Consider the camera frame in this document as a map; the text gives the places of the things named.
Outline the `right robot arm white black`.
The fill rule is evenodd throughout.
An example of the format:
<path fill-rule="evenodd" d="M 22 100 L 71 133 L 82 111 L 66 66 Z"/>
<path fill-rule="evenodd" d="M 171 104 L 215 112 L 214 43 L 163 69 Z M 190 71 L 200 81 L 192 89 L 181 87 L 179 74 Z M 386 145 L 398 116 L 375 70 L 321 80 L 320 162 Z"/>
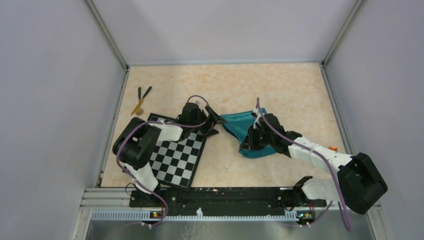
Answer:
<path fill-rule="evenodd" d="M 293 200 L 307 206 L 312 200 L 335 201 L 364 215 L 387 191 L 388 185 L 371 157 L 351 155 L 312 142 L 295 131 L 286 131 L 272 113 L 251 113 L 255 119 L 241 144 L 250 151 L 271 147 L 278 154 L 301 160 L 328 172 L 331 179 L 303 177 L 295 184 Z"/>

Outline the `teal cloth napkin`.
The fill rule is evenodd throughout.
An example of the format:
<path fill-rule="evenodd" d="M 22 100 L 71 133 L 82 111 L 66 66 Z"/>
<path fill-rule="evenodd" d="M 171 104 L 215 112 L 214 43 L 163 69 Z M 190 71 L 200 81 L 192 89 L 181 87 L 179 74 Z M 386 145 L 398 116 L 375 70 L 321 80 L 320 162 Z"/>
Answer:
<path fill-rule="evenodd" d="M 222 114 L 221 117 L 226 120 L 226 123 L 223 124 L 223 128 L 230 135 L 235 137 L 239 145 L 241 145 L 246 136 L 248 135 L 248 129 L 255 122 L 255 118 L 252 116 L 252 110 L 239 112 L 239 113 L 230 113 Z M 271 146 L 265 146 L 260 150 L 248 150 L 239 148 L 238 152 L 245 158 L 248 159 L 258 159 L 266 156 L 271 156 L 277 152 Z"/>

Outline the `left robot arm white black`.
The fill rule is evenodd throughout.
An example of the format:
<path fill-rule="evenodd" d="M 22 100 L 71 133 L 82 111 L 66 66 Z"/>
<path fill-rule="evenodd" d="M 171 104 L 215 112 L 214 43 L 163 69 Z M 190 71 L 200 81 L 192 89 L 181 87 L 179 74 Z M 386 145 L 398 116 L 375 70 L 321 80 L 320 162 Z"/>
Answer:
<path fill-rule="evenodd" d="M 188 191 L 207 138 L 227 121 L 210 106 L 188 102 L 176 118 L 151 114 L 134 117 L 116 139 L 112 152 L 142 191 L 149 207 L 160 202 L 159 184 Z"/>

